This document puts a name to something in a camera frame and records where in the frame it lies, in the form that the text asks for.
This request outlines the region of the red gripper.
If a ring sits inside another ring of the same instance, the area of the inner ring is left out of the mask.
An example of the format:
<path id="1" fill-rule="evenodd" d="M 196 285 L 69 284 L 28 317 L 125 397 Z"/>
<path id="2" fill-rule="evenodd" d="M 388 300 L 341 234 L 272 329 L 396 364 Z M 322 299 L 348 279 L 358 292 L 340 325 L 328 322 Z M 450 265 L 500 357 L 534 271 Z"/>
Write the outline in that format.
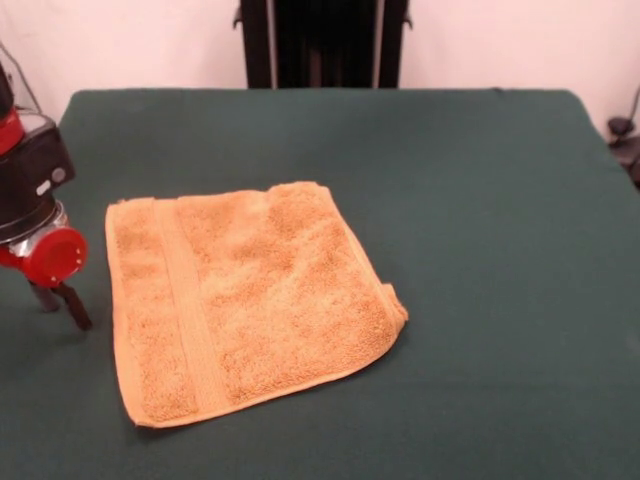
<path id="1" fill-rule="evenodd" d="M 88 244 L 83 235 L 71 227 L 50 227 L 26 240 L 1 246 L 1 266 L 20 271 L 30 282 L 31 291 L 44 312 L 55 312 L 64 300 L 76 326 L 88 331 L 93 323 L 71 286 L 63 283 L 86 262 Z"/>

